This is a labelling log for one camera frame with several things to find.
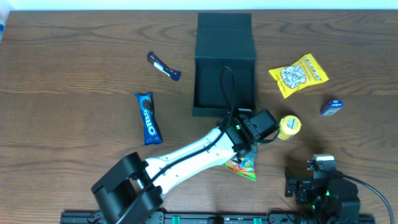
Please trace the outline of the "dark blue chocolate bar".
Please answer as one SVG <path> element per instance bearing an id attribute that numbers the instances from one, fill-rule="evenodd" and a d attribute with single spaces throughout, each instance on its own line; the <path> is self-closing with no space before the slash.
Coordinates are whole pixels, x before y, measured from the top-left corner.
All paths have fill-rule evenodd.
<path id="1" fill-rule="evenodd" d="M 178 70 L 171 69 L 168 65 L 166 65 L 163 61 L 161 61 L 158 56 L 153 51 L 149 51 L 147 53 L 147 61 L 153 64 L 155 68 L 160 70 L 162 73 L 166 74 L 173 81 L 179 81 L 181 72 Z"/>

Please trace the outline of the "colourful Haribo gummy bag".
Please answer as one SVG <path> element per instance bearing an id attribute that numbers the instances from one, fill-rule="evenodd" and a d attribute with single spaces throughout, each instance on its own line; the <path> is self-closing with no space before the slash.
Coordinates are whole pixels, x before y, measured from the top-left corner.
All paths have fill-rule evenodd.
<path id="1" fill-rule="evenodd" d="M 225 162 L 223 167 L 249 180 L 256 181 L 254 161 L 255 158 L 251 157 L 234 157 L 228 162 Z"/>

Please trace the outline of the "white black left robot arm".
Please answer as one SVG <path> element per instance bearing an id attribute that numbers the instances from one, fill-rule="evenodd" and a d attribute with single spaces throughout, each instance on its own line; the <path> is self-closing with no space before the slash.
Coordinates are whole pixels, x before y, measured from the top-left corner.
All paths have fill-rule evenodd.
<path id="1" fill-rule="evenodd" d="M 119 160 L 91 191 L 107 223 L 142 223 L 163 203 L 164 196 L 193 175 L 242 157 L 260 136 L 257 125 L 234 120 L 177 151 L 142 160 L 134 152 Z"/>

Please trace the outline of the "blue Oreo cookie pack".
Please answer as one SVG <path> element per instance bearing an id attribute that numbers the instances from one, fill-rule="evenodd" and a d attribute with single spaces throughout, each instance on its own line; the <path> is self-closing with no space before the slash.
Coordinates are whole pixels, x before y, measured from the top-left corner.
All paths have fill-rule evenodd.
<path id="1" fill-rule="evenodd" d="M 154 117 L 152 92 L 135 93 L 134 96 L 137 98 L 144 124 L 144 144 L 161 144 L 162 138 Z"/>

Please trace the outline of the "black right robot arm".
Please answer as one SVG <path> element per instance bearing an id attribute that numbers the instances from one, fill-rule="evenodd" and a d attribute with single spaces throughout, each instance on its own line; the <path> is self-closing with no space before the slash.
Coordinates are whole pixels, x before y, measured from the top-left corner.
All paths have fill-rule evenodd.
<path id="1" fill-rule="evenodd" d="M 304 177 L 285 169 L 285 196 L 308 208 L 295 223 L 359 223 L 357 185 L 342 177 L 330 154 L 315 154 L 308 162 L 313 175 Z"/>

